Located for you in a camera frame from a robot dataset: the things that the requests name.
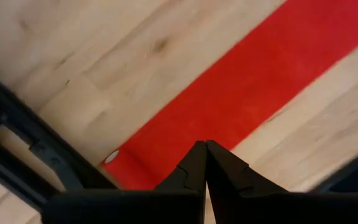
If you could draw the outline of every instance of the red stripe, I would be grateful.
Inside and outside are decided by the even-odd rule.
[[[199,139],[228,149],[358,46],[358,0],[289,0],[119,148],[107,171],[151,189]]]

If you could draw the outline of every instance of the wooden floor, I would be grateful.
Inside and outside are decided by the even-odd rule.
[[[0,81],[105,173],[101,163],[110,153],[283,3],[0,0]],[[63,190],[4,128],[0,142]],[[357,156],[358,48],[234,153],[297,191]],[[12,210],[14,203],[21,202],[0,187],[0,209]],[[25,218],[7,217],[11,223],[37,222],[29,208],[15,213]]]

